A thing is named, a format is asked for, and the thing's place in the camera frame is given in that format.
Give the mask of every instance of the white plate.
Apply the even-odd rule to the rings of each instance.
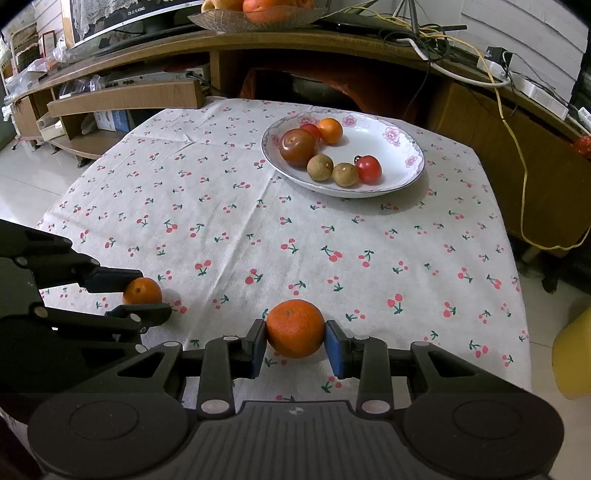
[[[382,178],[377,184],[356,183],[344,188],[334,180],[314,181],[306,172],[283,160],[279,141],[283,134],[302,124],[318,124],[323,118],[335,118],[343,125],[343,138],[337,145],[321,142],[319,153],[332,158],[334,164],[354,163],[356,155],[373,155],[382,166]],[[334,109],[318,109],[283,117],[272,124],[262,136],[262,152],[268,162],[287,178],[313,192],[333,197],[377,197],[399,190],[418,178],[425,167],[425,158],[417,142],[396,125],[364,113]]]

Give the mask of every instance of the tangerine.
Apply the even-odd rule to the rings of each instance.
[[[136,278],[127,285],[123,292],[123,303],[127,305],[162,303],[162,290],[160,290],[160,286],[151,278]]]
[[[244,0],[242,11],[253,23],[278,23],[293,15],[296,0]]]
[[[320,130],[322,140],[329,145],[335,145],[343,136],[343,127],[334,118],[324,118],[324,120],[318,122],[318,125],[316,126],[318,127],[318,130]]]
[[[280,355],[302,358],[324,342],[324,317],[305,300],[287,300],[267,315],[267,339]]]

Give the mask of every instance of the tablecloth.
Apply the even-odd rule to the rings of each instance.
[[[531,388],[519,278],[475,153],[394,120],[424,151],[421,177],[373,199],[323,196],[283,178],[260,147],[269,125],[310,109],[209,99],[199,110],[164,110],[90,166],[38,228],[102,265],[139,268],[159,282],[174,312],[143,336],[148,347],[243,336],[279,302],[304,299],[350,335],[404,349],[428,340]],[[121,302],[77,285],[42,294],[48,306],[99,314]],[[235,396],[237,406],[354,401],[357,386],[333,376],[324,349],[288,359],[269,347],[259,378],[236,380]]]

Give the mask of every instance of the tomato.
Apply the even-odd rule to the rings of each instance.
[[[316,141],[318,143],[320,143],[320,140],[322,139],[322,135],[320,135],[320,130],[318,130],[317,126],[312,125],[312,124],[304,124],[300,128],[302,128],[304,130],[308,130],[308,132],[310,132],[312,135],[314,135],[314,138],[316,139]]]
[[[355,157],[355,166],[359,172],[359,179],[363,183],[376,183],[382,177],[382,166],[377,158],[366,155]]]
[[[287,131],[279,142],[279,153],[292,167],[305,168],[317,151],[314,135],[301,128]]]

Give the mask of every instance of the robotic arm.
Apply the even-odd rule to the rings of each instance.
[[[388,349],[326,322],[339,378],[359,379],[347,401],[247,401],[232,381],[255,380],[265,322],[183,351],[147,350],[140,334],[167,304],[119,306],[105,316],[51,309],[38,288],[78,282],[122,291],[137,270],[101,267],[59,236],[0,220],[0,407],[28,423],[46,480],[65,479],[532,479],[547,478],[563,424],[542,399],[428,342]],[[180,402],[200,377],[195,408]],[[395,409],[391,377],[412,403]]]

